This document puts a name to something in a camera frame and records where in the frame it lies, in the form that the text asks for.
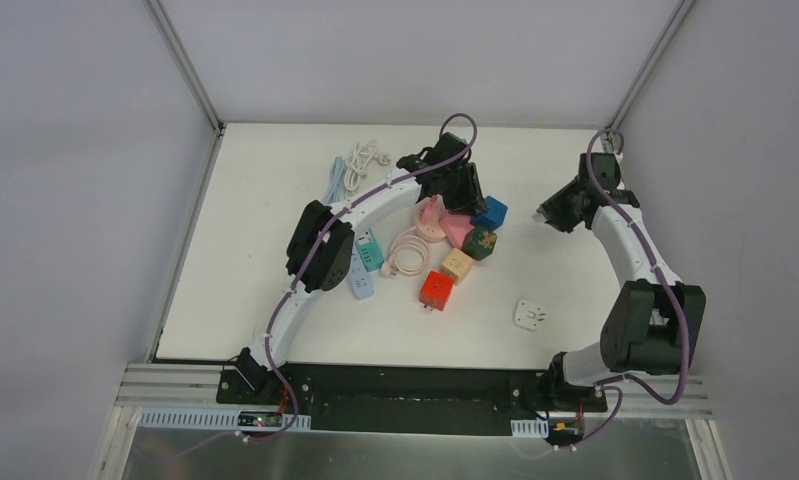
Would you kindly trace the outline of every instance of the power outlet socket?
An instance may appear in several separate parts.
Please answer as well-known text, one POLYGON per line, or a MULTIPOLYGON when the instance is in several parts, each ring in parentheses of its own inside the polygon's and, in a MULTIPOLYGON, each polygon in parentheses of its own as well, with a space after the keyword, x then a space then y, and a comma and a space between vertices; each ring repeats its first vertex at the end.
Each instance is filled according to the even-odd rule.
POLYGON ((366 267, 364 267, 364 262, 361 260, 357 248, 352 249, 352 259, 349 263, 347 278, 349 278, 349 285, 352 286, 352 293, 358 300, 369 298, 375 294, 372 279, 366 267))
POLYGON ((454 284, 455 281, 452 278, 442 273, 428 272, 423 288, 420 289, 420 302, 430 308, 443 311, 454 284))
POLYGON ((417 231, 417 236, 428 243, 441 242, 446 238, 446 233, 440 227, 440 217, 446 213, 446 208, 438 200, 430 211, 428 221, 423 223, 423 214, 427 206, 427 203, 422 203, 414 212, 414 228, 417 231))
POLYGON ((517 309, 514 312, 514 325, 528 330, 530 332, 537 331, 540 328, 540 322, 546 317, 540 305, 532 302, 527 298, 521 298, 517 302, 517 309))
POLYGON ((455 285, 467 276, 470 267, 473 266, 473 259, 457 248, 453 248, 443 263, 440 264, 440 273, 455 281, 455 285))
POLYGON ((372 229, 367 229, 366 232, 358 235, 355 240, 355 249, 361 255, 364 268, 368 272, 374 272, 384 265, 384 254, 381 253, 381 247, 378 246, 372 229))

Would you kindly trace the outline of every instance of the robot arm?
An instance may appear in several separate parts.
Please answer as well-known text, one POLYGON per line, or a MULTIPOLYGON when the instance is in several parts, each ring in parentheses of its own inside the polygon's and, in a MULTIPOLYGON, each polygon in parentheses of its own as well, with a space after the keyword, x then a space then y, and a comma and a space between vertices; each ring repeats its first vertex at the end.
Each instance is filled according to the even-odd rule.
POLYGON ((590 184, 585 155, 581 157, 579 175, 544 202, 535 218, 563 232, 571 232, 584 221, 608 253, 620 282, 620 294, 611 308, 599 342, 578 351, 556 355, 548 370, 545 387, 546 393, 552 397, 575 394, 578 389, 570 387, 592 387, 614 374, 643 371, 662 375, 680 370, 680 319, 671 307, 631 223, 638 224, 651 247, 654 263, 661 267, 666 282, 682 306, 689 330, 691 358, 705 310, 702 289, 683 284, 679 276, 664 264, 643 226, 643 215, 635 195, 617 189, 621 178, 616 157, 613 154, 593 154, 592 160, 601 186, 620 204, 631 222, 609 206, 590 184))
MULTIPOLYGON (((394 178, 400 178, 407 173, 408 171, 403 168, 395 168, 392 172, 390 172, 390 175, 388 175, 387 181, 391 181, 391 179, 394 178)), ((352 239, 354 239, 354 232, 366 231, 370 225, 378 222, 391 212, 416 203, 420 196, 420 190, 422 186, 414 181, 413 178, 408 178, 401 182, 392 183, 390 188, 384 190, 378 195, 372 195, 371 192, 375 188, 376 187, 369 188, 358 193, 352 198, 346 199, 343 202, 332 203, 328 206, 322 206, 319 204, 319 202, 311 203, 305 208, 305 212, 302 213, 300 225, 302 225, 303 220, 305 222, 310 222, 312 217, 321 217, 323 219, 326 218, 324 214, 326 209, 328 212, 330 212, 328 217, 336 214, 343 208, 349 210, 349 212, 343 216, 343 224, 345 225, 341 224, 338 228, 330 230, 331 236, 326 242, 327 248, 328 244, 332 242, 332 239, 335 238, 335 236, 343 236, 344 241, 338 243, 338 245, 341 245, 341 247, 338 248, 338 250, 341 250, 338 251, 338 255, 342 256, 343 260, 341 262, 337 262, 337 269, 334 269, 328 273, 328 284, 326 285, 325 282, 322 282, 320 289, 311 289, 309 288, 310 285, 306 285, 300 280, 297 282, 296 288, 285 289, 285 291, 282 292, 282 295, 289 294, 290 298, 281 306, 281 310, 278 312, 275 325, 272 330, 272 337, 270 337, 270 350, 272 352, 272 358, 278 365, 283 365, 287 362, 287 356, 290 353, 290 345, 293 343, 293 339, 296 337, 299 327, 302 326, 302 323, 305 321, 305 317, 307 317, 308 312, 311 310, 314 303, 316 303, 316 301, 322 296, 323 291, 331 290, 346 276, 346 273, 349 269, 349 258, 352 253, 351 248, 354 248, 351 243, 352 239), (361 198, 364 200, 358 203, 356 207, 350 207, 350 205, 352 205, 356 200, 361 198)), ((288 255, 292 252, 301 256, 301 249, 296 247, 298 247, 300 243, 310 247, 316 238, 315 232, 318 232, 324 225, 325 220, 323 220, 322 223, 312 223, 309 225, 308 233, 313 232, 313 236, 300 234, 300 228, 297 227, 296 233, 300 234, 299 237, 303 238, 297 238, 297 235, 294 234, 294 237, 291 240, 291 245, 295 244, 295 246, 293 246, 292 249, 291 247, 288 247, 288 255)), ((288 262, 288 271, 290 270, 290 267, 291 263, 288 262)), ((294 275, 288 275, 285 285, 291 285, 294 279, 294 275)), ((263 325, 260 325, 258 328, 260 331, 263 331, 263 325)), ((269 359, 267 359, 266 349, 264 348, 264 338, 264 335, 255 337, 255 339, 252 340, 252 343, 249 345, 249 350, 258 365, 268 366, 269 359)))

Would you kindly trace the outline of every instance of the cable clip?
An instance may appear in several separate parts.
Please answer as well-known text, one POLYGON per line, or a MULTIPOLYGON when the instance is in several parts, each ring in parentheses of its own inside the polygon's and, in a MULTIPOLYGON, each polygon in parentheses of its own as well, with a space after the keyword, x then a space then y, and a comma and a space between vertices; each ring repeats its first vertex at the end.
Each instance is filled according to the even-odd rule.
POLYGON ((664 263, 664 262, 658 262, 658 263, 656 263, 655 265, 651 265, 651 266, 649 267, 649 271, 650 271, 650 272, 653 272, 653 273, 655 273, 655 269, 656 269, 656 268, 660 268, 660 269, 661 269, 661 272, 663 273, 663 272, 664 272, 664 268, 665 268, 666 266, 667 266, 667 264, 666 264, 666 263, 664 263))
POLYGON ((284 286, 284 288, 281 289, 281 294, 290 295, 290 300, 295 300, 297 297, 299 297, 300 296, 299 292, 305 293, 305 285, 301 281, 296 282, 296 284, 294 285, 291 280, 293 278, 295 278, 293 275, 289 275, 287 279, 290 281, 290 283, 288 283, 287 285, 284 286))
POLYGON ((384 184, 387 185, 388 190, 393 188, 393 176, 396 174, 396 170, 397 169, 394 168, 390 171, 390 173, 387 174, 386 177, 384 177, 384 184))

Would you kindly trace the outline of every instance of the white table surface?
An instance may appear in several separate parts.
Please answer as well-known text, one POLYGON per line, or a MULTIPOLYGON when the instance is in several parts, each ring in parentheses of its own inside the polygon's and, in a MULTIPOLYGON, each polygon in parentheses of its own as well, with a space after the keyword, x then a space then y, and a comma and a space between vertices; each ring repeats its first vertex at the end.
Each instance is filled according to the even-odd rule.
MULTIPOLYGON (((453 128, 469 138, 469 128, 453 128)), ((225 360, 261 330, 286 278, 285 249, 304 206, 322 198, 329 168, 356 141, 377 140, 394 161, 436 141, 437 127, 228 126, 157 351, 161 359, 225 360)), ((466 368, 543 368, 589 345, 619 291, 599 241, 579 227, 535 223, 537 206, 575 175, 593 132, 481 128, 473 161, 485 195, 508 205, 496 249, 456 286, 444 312, 418 303, 425 274, 390 280, 375 295, 345 281, 318 301, 294 341, 296 362, 466 368), (536 332, 513 323, 527 298, 547 313, 536 332)), ((373 162, 364 185, 390 167, 373 162)), ((411 208, 374 227, 382 250, 411 225, 411 208)), ((432 269, 448 253, 432 249, 432 269)))

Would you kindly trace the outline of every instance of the purple cable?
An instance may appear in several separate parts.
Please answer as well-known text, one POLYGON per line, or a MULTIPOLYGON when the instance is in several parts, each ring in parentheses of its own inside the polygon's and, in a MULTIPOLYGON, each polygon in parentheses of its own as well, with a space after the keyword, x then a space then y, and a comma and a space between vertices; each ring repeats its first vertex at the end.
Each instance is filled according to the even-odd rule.
POLYGON ((670 303, 673 306, 673 310, 676 312, 676 317, 679 319, 679 330, 682 335, 682 361, 681 361, 681 368, 679 369, 679 383, 676 385, 676 391, 673 392, 673 396, 670 398, 664 398, 658 394, 652 387, 650 387, 645 381, 641 380, 640 378, 630 375, 630 374, 623 374, 617 375, 615 377, 606 378, 605 380, 600 380, 596 382, 597 385, 604 386, 608 385, 609 383, 616 383, 624 378, 630 378, 632 381, 643 387, 646 392, 652 396, 658 402, 664 405, 674 405, 678 403, 679 400, 682 399, 682 395, 685 393, 685 384, 687 384, 688 380, 688 363, 690 361, 690 338, 688 332, 688 320, 685 317, 685 312, 682 310, 682 306, 679 304, 679 300, 676 298, 676 295, 670 289, 670 284, 667 282, 667 277, 664 276, 664 272, 661 271, 661 267, 658 265, 658 259, 655 256, 655 252, 652 251, 652 247, 649 245, 649 242, 646 240, 646 235, 644 235, 643 231, 638 227, 637 223, 634 222, 632 217, 623 210, 623 207, 620 206, 610 195, 602 188, 602 185, 599 184, 599 180, 596 179, 596 174, 593 171, 593 162, 591 161, 591 153, 593 152, 593 144, 596 143, 596 140, 603 134, 613 134, 616 135, 620 139, 620 147, 617 149, 617 154, 623 151, 623 134, 619 130, 613 128, 604 128, 602 130, 597 131, 593 137, 590 139, 590 143, 587 144, 587 153, 586 162, 587 162, 587 173, 590 176, 590 182, 593 184, 596 191, 605 199, 608 203, 608 206, 614 209, 626 223, 629 224, 632 231, 635 232, 635 236, 640 242, 641 247, 643 247, 643 251, 646 253, 646 258, 649 260, 649 266, 653 272, 655 272, 655 276, 658 278, 658 282, 661 284, 661 287, 664 289, 664 292, 667 294, 667 297, 670 299, 670 303))
MULTIPOLYGON (((446 160, 443 160, 440 163, 436 163, 434 165, 430 165, 425 168, 421 168, 416 172, 411 172, 407 175, 403 175, 394 180, 393 183, 401 182, 409 178, 416 177, 417 175, 421 175, 423 173, 444 167, 460 158, 463 158, 464 155, 466 155, 467 152, 470 151, 470 148, 472 148, 473 144, 476 143, 476 137, 478 136, 478 126, 476 125, 476 122, 475 120, 473 120, 472 117, 470 117, 466 113, 455 113, 450 115, 449 118, 447 118, 446 121, 443 122, 443 125, 440 127, 440 135, 438 136, 438 138, 443 135, 443 132, 446 129, 446 127, 449 125, 449 123, 451 123, 452 120, 459 117, 467 119, 467 121, 469 121, 470 125, 473 127, 473 136, 472 138, 470 138, 470 141, 467 142, 467 146, 461 149, 460 152, 447 158, 446 160)), ((389 185, 386 183, 379 185, 378 187, 361 195, 361 197, 353 201, 350 206, 352 208, 355 208, 358 205, 360 205, 362 202, 366 201, 368 198, 372 197, 373 195, 387 188, 389 188, 389 185)), ((314 255, 316 255, 317 249, 319 248, 320 243, 322 243, 323 237, 325 237, 325 234, 328 233, 328 230, 331 228, 331 226, 334 225, 334 222, 340 220, 340 217, 346 215, 347 213, 349 213, 349 209, 344 207, 339 212, 337 212, 337 214, 331 217, 328 220, 328 222, 326 222, 325 226, 322 227, 319 233, 317 233, 317 238, 314 241, 314 244, 311 245, 311 249, 308 251, 308 255, 305 256, 305 261, 302 262, 302 266, 299 267, 299 271, 296 272, 296 276, 293 277, 293 282, 290 284, 291 291, 288 291, 281 297, 281 300, 278 302, 278 305, 276 305, 275 310, 272 311, 272 316, 269 317, 269 322, 267 322, 267 328, 265 331, 266 338, 264 339, 264 351, 266 352, 267 361, 269 362, 270 369, 272 369, 272 372, 275 373, 275 376, 278 377, 278 379, 281 381, 281 384, 284 385, 284 388, 286 388, 287 391, 290 392, 290 400, 293 402, 293 418, 290 420, 290 422, 281 427, 281 429, 277 430, 276 432, 273 432, 270 435, 267 435, 265 437, 248 437, 253 442, 265 442, 267 440, 278 438, 281 434, 283 434, 291 427, 293 427, 293 425, 296 424, 296 420, 299 418, 299 401, 296 398, 296 392, 293 391, 293 387, 290 386, 290 382, 288 382, 287 379, 284 378, 284 375, 281 373, 281 370, 278 369, 278 366, 275 364, 275 361, 272 359, 272 352, 269 346, 269 339, 272 336, 272 327, 275 325, 275 320, 276 318, 278 318, 278 314, 279 312, 281 312, 281 308, 284 306, 285 303, 287 303, 287 300, 290 299, 290 297, 293 295, 293 292, 296 290, 296 285, 302 279, 302 276, 305 274, 305 270, 308 269, 308 265, 311 264, 311 260, 313 260, 314 255)))
POLYGON ((606 418, 605 421, 602 422, 600 426, 596 427, 596 430, 585 435, 584 438, 573 444, 573 446, 575 447, 580 447, 584 445, 586 441, 596 436, 596 434, 598 434, 600 431, 602 431, 603 428, 608 426, 608 424, 611 423, 611 420, 614 420, 614 417, 616 417, 617 414, 620 412, 620 407, 623 405, 623 390, 620 387, 616 387, 614 385, 606 385, 602 387, 602 390, 603 391, 615 390, 617 392, 617 404, 614 405, 614 410, 611 410, 611 415, 608 415, 608 418, 606 418))

